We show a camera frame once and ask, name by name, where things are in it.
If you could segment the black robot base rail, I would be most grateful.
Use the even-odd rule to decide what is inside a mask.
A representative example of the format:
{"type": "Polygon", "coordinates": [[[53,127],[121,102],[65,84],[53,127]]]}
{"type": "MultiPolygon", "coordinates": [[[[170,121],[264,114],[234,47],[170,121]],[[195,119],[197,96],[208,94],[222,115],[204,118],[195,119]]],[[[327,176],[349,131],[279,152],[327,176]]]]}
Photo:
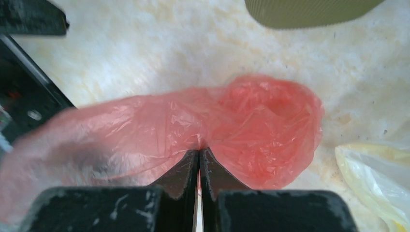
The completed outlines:
{"type": "Polygon", "coordinates": [[[12,35],[65,36],[65,13],[47,0],[0,2],[0,153],[60,111],[73,107],[12,35]]]}

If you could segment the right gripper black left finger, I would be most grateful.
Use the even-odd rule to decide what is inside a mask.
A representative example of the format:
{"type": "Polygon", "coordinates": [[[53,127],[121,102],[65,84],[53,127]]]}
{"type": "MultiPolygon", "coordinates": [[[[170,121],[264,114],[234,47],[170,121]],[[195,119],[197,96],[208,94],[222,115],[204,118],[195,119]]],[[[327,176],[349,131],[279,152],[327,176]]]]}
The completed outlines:
{"type": "Polygon", "coordinates": [[[143,187],[53,187],[32,203],[21,232],[186,232],[192,230],[199,151],[189,150],[143,187]]]}

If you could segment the red plastic trash bag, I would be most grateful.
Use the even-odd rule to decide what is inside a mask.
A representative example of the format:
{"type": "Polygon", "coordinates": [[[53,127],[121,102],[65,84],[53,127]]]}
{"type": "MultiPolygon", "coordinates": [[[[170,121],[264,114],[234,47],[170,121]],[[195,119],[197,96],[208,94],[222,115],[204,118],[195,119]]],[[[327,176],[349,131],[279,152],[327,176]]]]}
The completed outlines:
{"type": "Polygon", "coordinates": [[[323,115],[307,87],[260,74],[67,109],[2,159],[0,221],[19,224],[54,186],[148,185],[206,147],[249,187],[279,189],[311,164],[323,115]]]}

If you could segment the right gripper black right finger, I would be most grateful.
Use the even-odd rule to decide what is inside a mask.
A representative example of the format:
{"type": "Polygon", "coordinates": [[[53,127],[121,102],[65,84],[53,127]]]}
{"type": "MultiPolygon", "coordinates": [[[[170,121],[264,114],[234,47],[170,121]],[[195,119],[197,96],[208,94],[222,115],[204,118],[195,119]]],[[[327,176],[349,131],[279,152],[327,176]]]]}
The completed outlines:
{"type": "Polygon", "coordinates": [[[255,190],[210,148],[199,152],[205,232],[355,232],[342,198],[326,190],[255,190]]]}

